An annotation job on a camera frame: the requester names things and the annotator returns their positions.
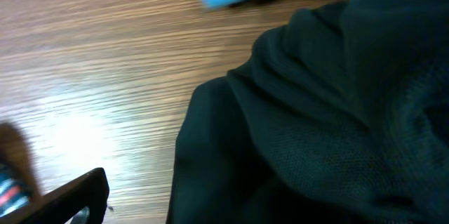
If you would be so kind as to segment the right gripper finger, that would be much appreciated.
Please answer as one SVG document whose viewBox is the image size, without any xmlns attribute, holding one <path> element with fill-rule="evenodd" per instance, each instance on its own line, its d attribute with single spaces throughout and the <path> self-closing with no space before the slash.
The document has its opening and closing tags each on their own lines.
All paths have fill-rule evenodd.
<svg viewBox="0 0 449 224">
<path fill-rule="evenodd" d="M 29 203 L 1 217 L 1 222 L 102 224 L 108 196 L 105 170 L 95 168 L 44 195 L 40 202 Z"/>
</svg>

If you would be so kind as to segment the red blue plaid garment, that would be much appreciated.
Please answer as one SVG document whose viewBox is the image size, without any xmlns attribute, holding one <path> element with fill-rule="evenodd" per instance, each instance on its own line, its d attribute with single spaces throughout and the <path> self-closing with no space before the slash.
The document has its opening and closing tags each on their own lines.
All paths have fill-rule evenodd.
<svg viewBox="0 0 449 224">
<path fill-rule="evenodd" d="M 1 217 L 40 200 L 25 138 L 13 124 L 1 123 Z"/>
</svg>

